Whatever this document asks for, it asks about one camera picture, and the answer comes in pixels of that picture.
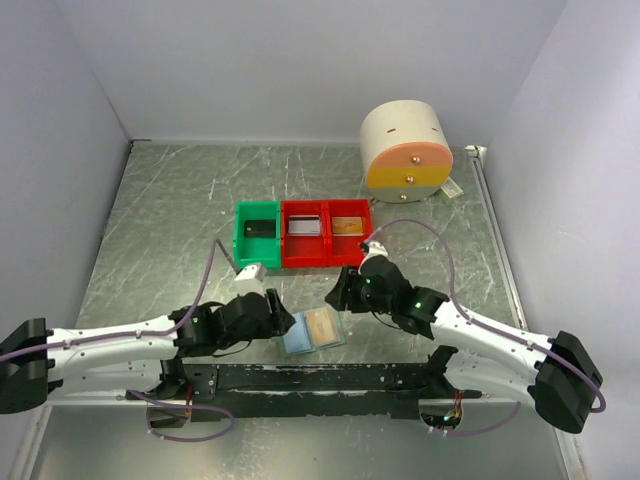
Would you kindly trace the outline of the mint green card holder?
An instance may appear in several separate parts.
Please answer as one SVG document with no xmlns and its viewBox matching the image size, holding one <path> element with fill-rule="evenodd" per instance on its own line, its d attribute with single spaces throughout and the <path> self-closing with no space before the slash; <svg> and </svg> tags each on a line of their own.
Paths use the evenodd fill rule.
<svg viewBox="0 0 640 480">
<path fill-rule="evenodd" d="M 294 325 L 279 339 L 284 356 L 309 354 L 346 343 L 341 316 L 325 306 L 293 315 Z"/>
</svg>

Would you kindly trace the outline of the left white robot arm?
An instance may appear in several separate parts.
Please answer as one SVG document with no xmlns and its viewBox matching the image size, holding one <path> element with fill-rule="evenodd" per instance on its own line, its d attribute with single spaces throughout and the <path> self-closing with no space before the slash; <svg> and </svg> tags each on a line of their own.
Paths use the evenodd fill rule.
<svg viewBox="0 0 640 480">
<path fill-rule="evenodd" d="M 184 392 L 187 375 L 163 362 L 280 337 L 294 324 L 274 289 L 94 330 L 50 329 L 43 318 L 26 320 L 1 342 L 1 412 L 25 412 L 54 395 L 103 390 L 106 382 L 98 371 L 117 365 L 125 366 L 132 389 L 153 389 L 173 399 Z M 160 366 L 151 375 L 135 370 L 153 365 Z"/>
</svg>

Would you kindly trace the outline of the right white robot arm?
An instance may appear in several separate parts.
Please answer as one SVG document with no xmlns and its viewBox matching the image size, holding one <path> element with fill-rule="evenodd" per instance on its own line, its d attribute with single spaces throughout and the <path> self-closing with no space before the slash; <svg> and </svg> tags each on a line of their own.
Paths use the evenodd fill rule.
<svg viewBox="0 0 640 480">
<path fill-rule="evenodd" d="M 384 256 L 342 268 L 325 300 L 337 311 L 388 315 L 404 332 L 454 348 L 447 363 L 424 374 L 435 397 L 455 389 L 494 393 L 532 406 L 572 434 L 595 411 L 603 378 L 575 335 L 548 337 L 478 315 L 444 293 L 412 285 Z"/>
</svg>

